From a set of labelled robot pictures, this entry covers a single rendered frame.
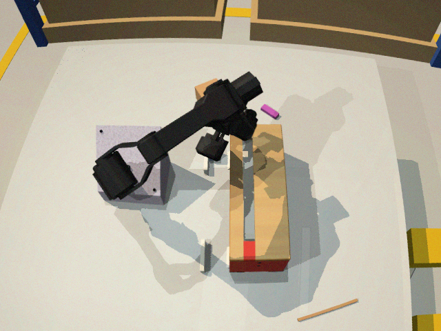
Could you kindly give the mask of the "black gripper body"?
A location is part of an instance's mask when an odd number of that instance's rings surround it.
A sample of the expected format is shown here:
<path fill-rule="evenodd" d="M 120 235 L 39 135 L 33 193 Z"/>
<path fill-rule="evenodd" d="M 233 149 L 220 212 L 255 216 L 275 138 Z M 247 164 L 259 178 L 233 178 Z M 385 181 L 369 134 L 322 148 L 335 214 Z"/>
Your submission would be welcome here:
<path fill-rule="evenodd" d="M 213 134 L 213 136 L 211 135 L 210 138 L 201 136 L 201 138 L 196 146 L 197 153 L 203 155 L 204 157 L 212 159 L 214 161 L 220 161 L 220 159 L 225 151 L 225 146 L 223 145 L 225 142 L 225 140 L 223 138 L 225 136 L 225 134 L 223 132 L 225 130 L 225 127 L 227 128 L 229 125 L 229 122 L 231 122 L 231 121 L 228 121 L 225 124 L 223 122 L 220 122 L 216 126 L 212 127 L 216 131 Z"/>

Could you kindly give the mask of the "tan rectangular block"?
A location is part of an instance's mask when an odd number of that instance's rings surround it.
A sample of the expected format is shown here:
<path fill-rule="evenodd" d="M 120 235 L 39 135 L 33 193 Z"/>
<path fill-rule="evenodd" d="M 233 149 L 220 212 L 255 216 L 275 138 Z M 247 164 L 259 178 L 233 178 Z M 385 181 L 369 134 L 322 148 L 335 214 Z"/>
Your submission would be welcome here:
<path fill-rule="evenodd" d="M 202 83 L 198 86 L 195 86 L 195 92 L 196 92 L 196 99 L 199 100 L 204 96 L 204 91 L 206 89 L 207 86 L 209 86 L 210 84 L 214 83 L 215 81 L 218 81 L 217 79 L 213 79 L 210 81 L 207 81 L 205 83 Z"/>

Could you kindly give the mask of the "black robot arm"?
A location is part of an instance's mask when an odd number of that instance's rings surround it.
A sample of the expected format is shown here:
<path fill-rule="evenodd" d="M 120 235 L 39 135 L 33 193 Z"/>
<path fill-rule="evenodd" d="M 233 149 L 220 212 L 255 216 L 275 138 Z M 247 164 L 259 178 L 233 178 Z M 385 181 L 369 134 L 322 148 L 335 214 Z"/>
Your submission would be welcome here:
<path fill-rule="evenodd" d="M 250 71 L 232 82 L 229 79 L 215 81 L 206 87 L 204 96 L 196 102 L 194 109 L 158 132 L 150 132 L 137 142 L 120 143 L 99 157 L 93 167 L 94 178 L 109 200 L 121 200 L 147 181 L 154 165 L 164 159 L 168 151 L 204 126 L 214 127 L 220 122 L 225 124 L 232 120 L 223 133 L 243 141 L 251 139 L 258 119 L 256 111 L 247 109 L 245 104 L 261 93 L 260 82 Z M 139 183 L 130 166 L 116 151 L 133 147 L 137 147 L 149 164 Z"/>

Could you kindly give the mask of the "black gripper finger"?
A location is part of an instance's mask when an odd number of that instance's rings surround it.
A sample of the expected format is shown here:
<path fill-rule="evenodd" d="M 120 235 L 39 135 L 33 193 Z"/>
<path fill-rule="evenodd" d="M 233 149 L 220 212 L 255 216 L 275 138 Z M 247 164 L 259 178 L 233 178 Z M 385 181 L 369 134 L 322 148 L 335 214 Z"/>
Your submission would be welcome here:
<path fill-rule="evenodd" d="M 210 138 L 211 135 L 212 135 L 212 134 L 210 134 L 210 133 L 206 133 L 205 137 Z M 212 136 L 213 136 L 213 135 L 212 135 Z M 225 148 L 227 147 L 227 144 L 228 144 L 228 143 L 229 143 L 229 142 L 225 140 L 225 142 L 224 142 L 224 144 L 223 144 L 223 145 L 225 146 Z"/>

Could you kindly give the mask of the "small pink block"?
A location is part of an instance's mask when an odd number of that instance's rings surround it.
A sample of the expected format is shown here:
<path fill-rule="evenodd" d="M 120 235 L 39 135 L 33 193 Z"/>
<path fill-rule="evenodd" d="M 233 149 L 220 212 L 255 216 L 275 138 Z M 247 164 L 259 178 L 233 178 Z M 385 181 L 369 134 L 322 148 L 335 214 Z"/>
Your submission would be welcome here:
<path fill-rule="evenodd" d="M 279 113 L 277 111 L 273 110 L 266 104 L 261 108 L 261 110 L 267 113 L 268 115 L 270 115 L 271 117 L 273 117 L 274 119 L 279 116 Z"/>

